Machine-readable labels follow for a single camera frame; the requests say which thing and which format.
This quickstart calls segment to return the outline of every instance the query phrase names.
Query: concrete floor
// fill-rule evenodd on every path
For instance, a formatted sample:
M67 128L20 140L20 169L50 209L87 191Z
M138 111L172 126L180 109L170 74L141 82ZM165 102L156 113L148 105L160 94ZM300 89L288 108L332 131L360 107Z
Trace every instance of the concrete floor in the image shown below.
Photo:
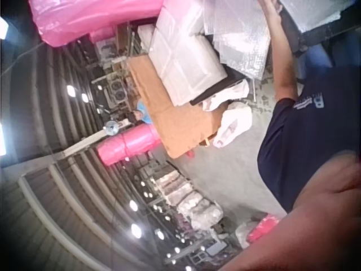
M207 198L216 201L237 225L247 221L257 211L271 213L279 217L285 211L273 197L258 173L257 155L266 134L275 105L273 79L266 75L256 84L257 102L253 102L252 85L248 105L253 111L252 128L238 136L228 146L217 149L195 148L193 159L186 155L171 160L162 158L164 150L155 150L157 159L168 159L189 177L195 188Z

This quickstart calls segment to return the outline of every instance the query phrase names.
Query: person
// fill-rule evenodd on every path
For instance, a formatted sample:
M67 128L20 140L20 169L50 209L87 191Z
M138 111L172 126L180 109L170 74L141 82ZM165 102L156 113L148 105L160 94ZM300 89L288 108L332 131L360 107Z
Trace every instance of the person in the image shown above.
M147 124L153 124L153 121L148 113L148 110L141 99L138 100L137 109L133 110L127 115L130 123L137 123L138 121L144 121Z
M279 5L258 1L271 34L277 100L258 168L288 215L222 270L361 270L361 59L307 69L306 58L298 96Z

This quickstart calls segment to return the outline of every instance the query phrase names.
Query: navy t-shirt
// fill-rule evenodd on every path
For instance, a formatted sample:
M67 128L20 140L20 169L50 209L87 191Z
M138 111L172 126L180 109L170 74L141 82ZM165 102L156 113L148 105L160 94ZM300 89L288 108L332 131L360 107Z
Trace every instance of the navy t-shirt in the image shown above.
M314 173L343 151L360 155L360 68L307 80L298 101L280 100L258 154L267 187L290 212Z

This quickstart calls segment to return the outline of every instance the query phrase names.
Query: cardboard sheet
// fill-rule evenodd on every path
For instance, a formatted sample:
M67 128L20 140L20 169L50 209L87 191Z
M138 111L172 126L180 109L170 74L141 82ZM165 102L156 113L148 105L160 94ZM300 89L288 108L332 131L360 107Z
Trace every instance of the cardboard sheet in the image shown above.
M175 107L148 55L131 58L128 66L171 158L180 157L217 132L225 104L213 112L204 112L201 106L189 103Z

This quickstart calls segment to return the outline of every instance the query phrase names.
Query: light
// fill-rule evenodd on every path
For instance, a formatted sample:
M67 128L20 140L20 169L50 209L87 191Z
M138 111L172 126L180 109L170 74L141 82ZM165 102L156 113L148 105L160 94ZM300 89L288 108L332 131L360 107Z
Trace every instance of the light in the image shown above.
M164 234L161 230L156 230L156 234L158 235L159 239L164 240Z
M4 134L2 131L2 125L0 123L0 156L6 155Z
M137 224L131 225L131 233L133 233L133 235L138 239L142 237L142 230Z
M133 200L130 201L129 206L134 212L138 210L138 205Z
M84 101L85 103L89 103L89 98L88 98L88 96L87 96L85 93L82 93L82 94L81 94L81 98L83 99L83 101Z
M70 97L75 97L75 88L73 86L67 85L68 95Z
M9 24L0 17L0 38L5 40Z

